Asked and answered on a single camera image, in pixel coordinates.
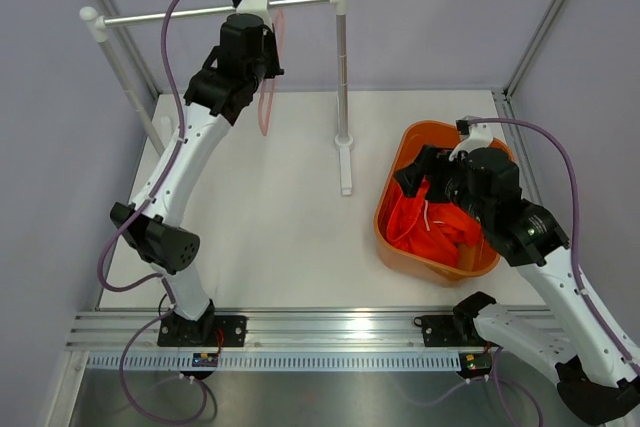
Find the pink clothes hanger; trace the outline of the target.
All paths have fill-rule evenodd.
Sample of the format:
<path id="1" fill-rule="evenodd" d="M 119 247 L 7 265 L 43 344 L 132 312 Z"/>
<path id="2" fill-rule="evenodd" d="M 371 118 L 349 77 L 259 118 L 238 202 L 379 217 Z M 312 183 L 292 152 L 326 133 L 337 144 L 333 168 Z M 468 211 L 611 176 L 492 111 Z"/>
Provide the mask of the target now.
<path id="1" fill-rule="evenodd" d="M 276 36 L 277 52 L 282 54 L 284 36 L 286 31 L 286 16 L 283 9 L 278 9 L 275 14 L 274 32 Z M 261 134 L 266 137 L 269 132 L 272 108 L 274 103 L 277 79 L 267 79 L 262 82 L 258 101 L 258 126 Z"/>

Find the orange shorts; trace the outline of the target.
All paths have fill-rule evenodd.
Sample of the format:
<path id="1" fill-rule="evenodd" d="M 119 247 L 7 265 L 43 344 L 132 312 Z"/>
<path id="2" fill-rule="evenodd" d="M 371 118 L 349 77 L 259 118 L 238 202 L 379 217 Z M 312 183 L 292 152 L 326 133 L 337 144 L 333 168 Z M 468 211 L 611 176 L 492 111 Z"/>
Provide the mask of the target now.
<path id="1" fill-rule="evenodd" d="M 392 184 L 385 238 L 393 247 L 432 262 L 456 267 L 461 245 L 474 248 L 483 239 L 480 225 L 452 203 L 430 203 L 424 180 L 416 197 Z"/>

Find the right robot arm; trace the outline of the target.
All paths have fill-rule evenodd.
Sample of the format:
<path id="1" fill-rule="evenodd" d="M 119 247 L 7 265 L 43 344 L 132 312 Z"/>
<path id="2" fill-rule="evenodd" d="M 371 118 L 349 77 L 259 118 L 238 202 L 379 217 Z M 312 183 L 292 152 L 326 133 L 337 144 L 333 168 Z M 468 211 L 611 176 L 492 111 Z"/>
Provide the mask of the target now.
<path id="1" fill-rule="evenodd" d="M 544 375 L 565 406 L 591 426 L 636 426 L 639 375 L 590 312 L 589 284 L 571 264 L 567 234 L 553 215 L 522 196 L 518 166 L 498 148 L 457 153 L 430 145 L 396 170 L 407 197 L 422 183 L 427 201 L 460 208 L 485 240 L 544 300 L 565 336 L 551 336 L 513 316 L 493 297 L 477 292 L 453 309 L 461 342 L 503 347 Z"/>

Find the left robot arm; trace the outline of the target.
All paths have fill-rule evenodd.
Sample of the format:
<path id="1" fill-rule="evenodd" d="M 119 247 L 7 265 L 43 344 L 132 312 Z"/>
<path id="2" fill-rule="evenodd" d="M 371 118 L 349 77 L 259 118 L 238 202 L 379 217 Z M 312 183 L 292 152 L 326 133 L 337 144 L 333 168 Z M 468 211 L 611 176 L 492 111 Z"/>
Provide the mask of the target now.
<path id="1" fill-rule="evenodd" d="M 179 124 L 147 185 L 110 212 L 125 242 L 158 275 L 170 302 L 160 321 L 161 347 L 213 347 L 238 326 L 216 318 L 195 267 L 200 237 L 182 226 L 191 193 L 214 149 L 265 79 L 283 74 L 270 22 L 235 13 L 219 43 L 178 99 Z"/>

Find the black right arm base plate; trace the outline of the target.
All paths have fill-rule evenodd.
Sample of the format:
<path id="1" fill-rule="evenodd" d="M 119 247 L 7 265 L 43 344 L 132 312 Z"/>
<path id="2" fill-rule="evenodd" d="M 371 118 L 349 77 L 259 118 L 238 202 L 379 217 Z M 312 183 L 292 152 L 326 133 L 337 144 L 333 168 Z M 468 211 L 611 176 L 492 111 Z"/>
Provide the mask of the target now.
<path id="1" fill-rule="evenodd" d="M 420 329 L 425 347 L 482 347 L 487 345 L 471 321 L 453 314 L 417 316 L 413 325 Z"/>

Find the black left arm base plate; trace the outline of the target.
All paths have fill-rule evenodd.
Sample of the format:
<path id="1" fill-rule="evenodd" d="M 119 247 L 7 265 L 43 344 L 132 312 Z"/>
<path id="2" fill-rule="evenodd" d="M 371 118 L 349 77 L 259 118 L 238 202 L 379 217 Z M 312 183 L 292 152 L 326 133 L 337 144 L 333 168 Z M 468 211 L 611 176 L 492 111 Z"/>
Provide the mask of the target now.
<path id="1" fill-rule="evenodd" d="M 161 321 L 157 337 L 159 347 L 243 347 L 247 317 L 242 315 L 203 316 L 190 321 L 171 314 Z"/>

